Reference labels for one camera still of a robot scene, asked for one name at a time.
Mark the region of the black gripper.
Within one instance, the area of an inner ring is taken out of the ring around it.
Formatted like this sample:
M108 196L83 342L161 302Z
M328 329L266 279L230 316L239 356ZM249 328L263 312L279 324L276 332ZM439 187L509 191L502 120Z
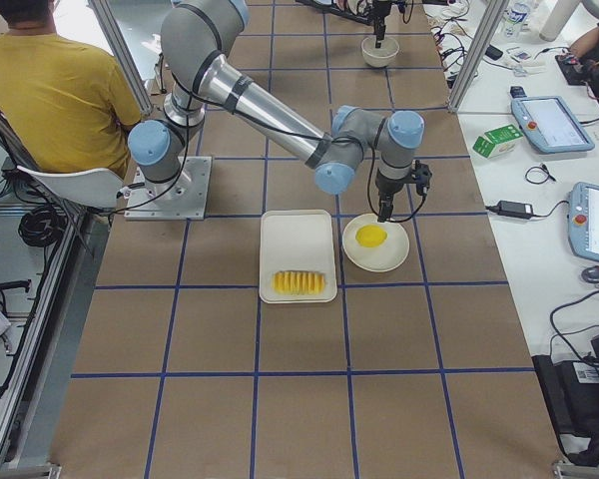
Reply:
M381 48L384 40L384 20L390 14L392 8L391 0L372 0L371 1L371 20L373 22L373 46Z
M376 177L375 185L378 190L377 221L379 223L389 222L393 213L393 198L404 186L403 179L391 179L387 177Z

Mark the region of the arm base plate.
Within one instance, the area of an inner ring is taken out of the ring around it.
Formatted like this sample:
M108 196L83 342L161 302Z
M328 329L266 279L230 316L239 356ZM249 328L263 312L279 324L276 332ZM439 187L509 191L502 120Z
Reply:
M183 164L180 176L163 184L147 181L140 167L124 210L129 221L202 221L205 218L213 165L210 156L179 156Z

